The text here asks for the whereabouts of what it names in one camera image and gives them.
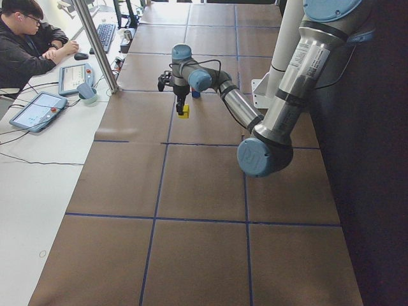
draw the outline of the man's hand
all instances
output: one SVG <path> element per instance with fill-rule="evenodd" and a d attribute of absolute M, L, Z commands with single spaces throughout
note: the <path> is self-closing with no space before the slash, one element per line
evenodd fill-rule
<path fill-rule="evenodd" d="M 75 40 L 69 40 L 60 50 L 64 50 L 66 55 L 77 53 L 79 44 Z"/>
<path fill-rule="evenodd" d="M 65 45 L 60 49 L 56 50 L 53 47 L 50 47 L 48 51 L 43 54 L 43 57 L 50 59 L 55 64 L 59 64 L 64 57 L 77 53 L 79 51 L 79 44 L 75 40 L 69 40 Z"/>
<path fill-rule="evenodd" d="M 46 52 L 43 53 L 43 57 L 46 59 L 55 59 L 57 56 L 57 49 L 50 47 Z"/>

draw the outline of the tablet screen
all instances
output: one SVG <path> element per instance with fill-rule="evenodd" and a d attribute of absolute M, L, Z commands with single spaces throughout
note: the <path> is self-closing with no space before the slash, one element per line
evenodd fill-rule
<path fill-rule="evenodd" d="M 72 91 L 85 82 L 85 65 L 65 67 L 62 71 L 63 91 Z"/>
<path fill-rule="evenodd" d="M 44 116 L 61 99 L 48 94 L 38 96 L 20 115 L 14 119 L 14 122 L 23 126 L 35 126 L 44 121 Z"/>

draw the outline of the blue joint cap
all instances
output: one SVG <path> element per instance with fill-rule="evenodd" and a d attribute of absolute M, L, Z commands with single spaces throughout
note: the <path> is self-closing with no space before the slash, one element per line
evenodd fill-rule
<path fill-rule="evenodd" d="M 171 58 L 176 61 L 182 61 L 183 59 L 191 58 L 191 48 L 189 45 L 181 43 L 175 45 L 171 50 Z"/>
<path fill-rule="evenodd" d="M 273 171 L 273 157 L 269 148 L 257 138 L 248 138 L 237 150 L 238 163 L 247 175 L 265 177 Z"/>
<path fill-rule="evenodd" d="M 306 16 L 317 22 L 331 22 L 351 13 L 363 0 L 303 0 Z"/>
<path fill-rule="evenodd" d="M 188 82 L 195 91 L 201 92 L 211 86 L 212 78 L 210 73 L 203 69 L 197 69 L 190 73 Z"/>

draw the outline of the black cable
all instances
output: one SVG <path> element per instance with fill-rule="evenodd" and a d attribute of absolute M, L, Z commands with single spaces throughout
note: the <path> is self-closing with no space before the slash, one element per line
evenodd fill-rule
<path fill-rule="evenodd" d="M 11 108 L 24 108 L 25 106 L 23 104 L 12 104 L 8 107 L 8 109 Z"/>
<path fill-rule="evenodd" d="M 187 63 L 184 66 L 193 66 L 196 64 L 205 64 L 206 62 L 218 62 L 218 75 L 217 75 L 217 80 L 219 79 L 219 75 L 221 74 L 221 61 L 218 59 L 209 59 L 207 61 L 202 61 L 202 62 L 192 62 L 191 64 Z M 180 65 L 180 64 L 173 64 L 170 63 L 168 66 L 173 69 L 173 65 Z"/>
<path fill-rule="evenodd" d="M 6 91 L 4 91 L 4 90 L 2 90 L 2 89 L 0 89 L 0 91 L 1 91 L 3 94 L 10 94 L 9 92 L 6 92 Z"/>
<path fill-rule="evenodd" d="M 22 99 L 22 98 L 15 98 L 15 100 L 19 100 L 19 101 L 23 101 L 23 102 L 31 103 L 31 101 L 24 100 L 24 99 Z"/>
<path fill-rule="evenodd" d="M 98 85 L 99 85 L 99 82 L 101 81 L 101 80 L 103 80 L 105 77 L 102 75 L 100 78 L 99 78 L 99 80 L 95 83 L 95 85 L 94 85 L 94 88 L 96 88 Z"/>
<path fill-rule="evenodd" d="M 29 129 L 29 127 L 26 127 L 26 128 L 24 128 L 24 129 L 15 129 L 14 131 L 3 132 L 3 133 L 0 133 L 0 135 L 15 133 L 15 132 L 19 132 L 19 131 L 27 131 L 27 129 Z"/>
<path fill-rule="evenodd" d="M 55 84 L 59 84 L 59 82 L 42 83 L 42 84 L 38 84 L 38 85 L 34 85 L 34 86 L 31 86 L 30 84 L 28 84 L 30 87 L 23 89 L 21 92 L 24 92 L 24 91 L 26 91 L 28 89 L 35 90 L 34 87 L 39 87 L 39 86 L 44 86 L 44 85 L 55 85 Z"/>
<path fill-rule="evenodd" d="M 230 110 L 230 108 L 228 107 L 227 103 L 223 100 L 222 102 L 224 102 L 225 107 L 227 108 L 229 114 L 233 117 L 233 119 L 240 125 L 242 126 L 244 129 L 247 129 L 241 122 L 238 121 L 238 119 L 232 114 L 232 111 Z"/>
<path fill-rule="evenodd" d="M 78 104 L 78 102 L 79 102 L 79 101 L 81 101 L 81 99 L 77 99 L 77 100 L 76 100 L 76 101 L 74 101 L 72 104 L 70 104 L 70 105 L 66 105 L 66 106 L 65 106 L 65 108 L 75 106 L 75 105 L 77 105 L 77 104 Z"/>
<path fill-rule="evenodd" d="M 33 91 L 35 91 L 35 92 L 36 92 L 36 94 L 38 94 L 38 91 L 36 91 L 36 89 L 35 89 L 33 86 L 31 86 L 31 85 L 30 85 L 30 83 L 27 83 L 27 85 L 28 85 L 30 88 L 32 88 L 32 89 L 33 89 Z"/>
<path fill-rule="evenodd" d="M 27 164 L 42 164 L 42 165 L 59 164 L 59 165 L 62 165 L 62 166 L 83 166 L 83 165 L 84 165 L 84 164 L 79 164 L 79 163 L 56 163 L 56 162 L 42 163 L 42 162 L 40 162 L 40 161 L 26 161 L 25 159 L 22 159 L 22 158 L 19 158 L 19 157 L 15 157 L 15 156 L 11 156 L 11 155 L 7 155 L 7 154 L 1 153 L 1 152 L 0 152 L 0 155 L 6 156 L 6 157 L 9 157 L 9 158 L 13 158 L 13 159 L 17 159 L 18 161 L 23 161 L 23 162 L 25 162 L 25 163 L 27 163 Z"/>
<path fill-rule="evenodd" d="M 10 143 L 10 142 L 15 142 L 16 140 L 18 140 L 18 139 L 24 137 L 24 136 L 25 136 L 26 134 L 28 134 L 28 133 L 30 133 L 30 131 L 27 131 L 27 132 L 24 133 L 23 135 L 21 135 L 21 136 L 15 138 L 15 139 L 9 140 L 8 142 L 1 142 L 0 145 L 5 145 L 6 143 Z"/>

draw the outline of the black jacket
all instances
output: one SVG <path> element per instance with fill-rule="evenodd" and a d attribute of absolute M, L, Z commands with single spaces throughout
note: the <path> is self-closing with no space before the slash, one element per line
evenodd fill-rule
<path fill-rule="evenodd" d="M 53 40 L 59 40 L 62 44 L 68 41 L 61 29 L 46 22 L 41 22 L 35 35 L 27 36 L 31 38 L 35 48 L 30 47 L 20 36 L 14 35 L 0 19 L 0 89 L 22 89 L 32 76 L 50 71 L 55 63 L 42 57 L 42 53 L 48 50 Z"/>

